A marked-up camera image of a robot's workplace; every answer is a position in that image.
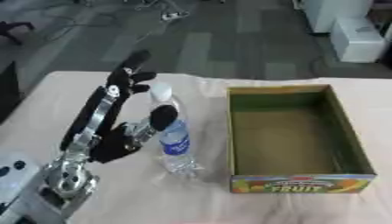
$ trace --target plastic bottle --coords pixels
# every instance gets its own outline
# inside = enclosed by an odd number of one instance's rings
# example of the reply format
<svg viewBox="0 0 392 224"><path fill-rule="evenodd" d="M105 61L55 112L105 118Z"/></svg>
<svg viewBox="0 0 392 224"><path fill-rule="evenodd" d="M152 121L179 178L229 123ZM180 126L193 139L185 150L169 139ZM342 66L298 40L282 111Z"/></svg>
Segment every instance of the plastic bottle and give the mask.
<svg viewBox="0 0 392 224"><path fill-rule="evenodd" d="M151 87L152 109L172 105L178 111L178 119L160 133L163 147L164 167L172 173L194 176L195 162L190 150L189 131L186 126L186 109L181 100L172 93L172 87L159 82Z"/></svg>

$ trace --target white box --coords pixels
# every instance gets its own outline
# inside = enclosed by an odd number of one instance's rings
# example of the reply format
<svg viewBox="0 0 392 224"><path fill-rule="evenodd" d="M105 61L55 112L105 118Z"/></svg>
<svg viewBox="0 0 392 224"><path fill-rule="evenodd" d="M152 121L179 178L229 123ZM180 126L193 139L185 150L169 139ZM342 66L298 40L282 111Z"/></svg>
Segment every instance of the white box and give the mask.
<svg viewBox="0 0 392 224"><path fill-rule="evenodd" d="M378 60L386 41L365 17L339 17L331 34L341 61L367 63Z"/></svg>
<svg viewBox="0 0 392 224"><path fill-rule="evenodd" d="M303 8L315 33L330 32L335 19L365 17L373 0L304 0Z"/></svg>

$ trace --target robotic hand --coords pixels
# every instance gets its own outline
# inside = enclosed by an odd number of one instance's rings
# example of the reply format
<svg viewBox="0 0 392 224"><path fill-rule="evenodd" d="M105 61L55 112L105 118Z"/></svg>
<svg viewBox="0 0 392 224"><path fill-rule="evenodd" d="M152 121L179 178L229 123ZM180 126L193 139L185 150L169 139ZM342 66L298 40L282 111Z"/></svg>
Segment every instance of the robotic hand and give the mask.
<svg viewBox="0 0 392 224"><path fill-rule="evenodd" d="M22 223L65 223L99 181L85 167L88 162L105 164L139 151L177 119L177 110L165 105L136 125L124 122L112 129L123 104L150 89L140 82L152 80L156 74L139 72L149 57L147 51L132 53L110 74L106 85L93 92L65 134L60 156L25 181L16 200L0 207L0 222L14 224L23 218Z"/></svg>

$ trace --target bottle cap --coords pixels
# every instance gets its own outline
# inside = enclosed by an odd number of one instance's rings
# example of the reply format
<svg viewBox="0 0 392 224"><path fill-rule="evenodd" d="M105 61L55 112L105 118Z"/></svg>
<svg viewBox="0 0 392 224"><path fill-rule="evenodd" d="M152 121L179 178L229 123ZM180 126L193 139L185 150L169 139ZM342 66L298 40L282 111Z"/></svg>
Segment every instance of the bottle cap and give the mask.
<svg viewBox="0 0 392 224"><path fill-rule="evenodd" d="M159 82L151 86L150 94L157 102L167 102L172 98L172 87L164 82Z"/></svg>

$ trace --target open box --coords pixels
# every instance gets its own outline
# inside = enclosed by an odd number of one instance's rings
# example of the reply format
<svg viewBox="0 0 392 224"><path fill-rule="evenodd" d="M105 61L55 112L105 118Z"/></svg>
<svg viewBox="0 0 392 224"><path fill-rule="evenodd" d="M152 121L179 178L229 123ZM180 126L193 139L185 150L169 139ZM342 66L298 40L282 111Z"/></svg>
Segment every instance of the open box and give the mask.
<svg viewBox="0 0 392 224"><path fill-rule="evenodd" d="M233 193L357 193L375 177L328 85L228 90Z"/></svg>

